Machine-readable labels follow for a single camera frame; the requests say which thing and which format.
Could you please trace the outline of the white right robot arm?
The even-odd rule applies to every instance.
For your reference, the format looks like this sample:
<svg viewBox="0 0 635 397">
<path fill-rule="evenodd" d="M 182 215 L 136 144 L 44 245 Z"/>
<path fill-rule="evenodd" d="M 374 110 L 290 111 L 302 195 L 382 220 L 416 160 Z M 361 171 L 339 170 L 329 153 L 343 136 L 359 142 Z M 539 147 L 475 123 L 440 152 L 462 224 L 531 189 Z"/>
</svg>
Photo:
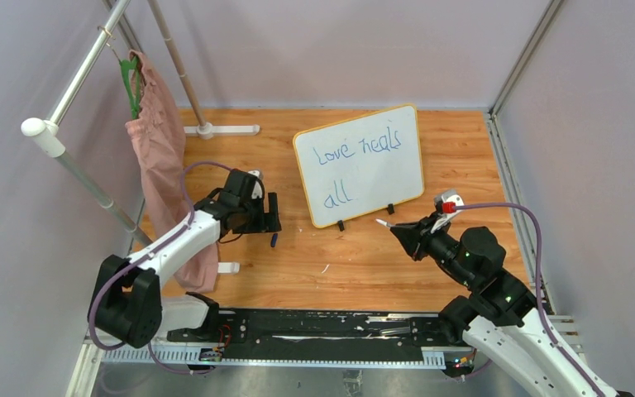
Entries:
<svg viewBox="0 0 635 397">
<path fill-rule="evenodd" d="M 506 251 L 487 227 L 470 227 L 455 239 L 445 215 L 432 213 L 388 228 L 413 260 L 432 258 L 469 291 L 440 312 L 444 342 L 482 352 L 532 396 L 625 394 L 580 359 L 532 291 L 504 269 Z"/>
</svg>

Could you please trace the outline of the white whiteboard marker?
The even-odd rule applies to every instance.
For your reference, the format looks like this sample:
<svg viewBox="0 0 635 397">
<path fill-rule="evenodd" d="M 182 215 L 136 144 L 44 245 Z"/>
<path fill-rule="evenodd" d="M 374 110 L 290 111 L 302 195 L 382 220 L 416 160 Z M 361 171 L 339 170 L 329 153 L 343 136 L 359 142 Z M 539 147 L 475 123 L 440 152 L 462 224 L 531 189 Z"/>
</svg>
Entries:
<svg viewBox="0 0 635 397">
<path fill-rule="evenodd" d="M 375 219 L 375 221 L 376 221 L 378 224 L 380 224 L 380 225 L 382 225 L 382 226 L 385 226 L 385 227 L 393 227 L 393 226 L 394 226 L 392 223 L 387 222 L 387 221 L 385 221 L 385 220 L 383 220 L 383 219 L 376 218 L 376 219 Z"/>
</svg>

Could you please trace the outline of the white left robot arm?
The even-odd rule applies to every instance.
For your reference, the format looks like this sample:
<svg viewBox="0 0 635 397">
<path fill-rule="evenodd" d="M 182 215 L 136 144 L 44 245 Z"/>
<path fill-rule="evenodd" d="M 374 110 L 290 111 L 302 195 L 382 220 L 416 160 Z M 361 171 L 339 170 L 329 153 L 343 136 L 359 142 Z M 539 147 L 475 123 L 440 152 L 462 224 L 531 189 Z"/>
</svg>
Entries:
<svg viewBox="0 0 635 397">
<path fill-rule="evenodd" d="M 271 233 L 282 229 L 276 192 L 260 176 L 230 170 L 225 184 L 197 201 L 166 234 L 127 257 L 110 255 L 100 265 L 88 310 L 88 334 L 103 350 L 143 348 L 168 332 L 188 330 L 201 342 L 220 331 L 217 302 L 199 293 L 163 297 L 162 287 L 203 249 L 228 233 Z M 118 340 L 104 344 L 98 332 Z"/>
</svg>

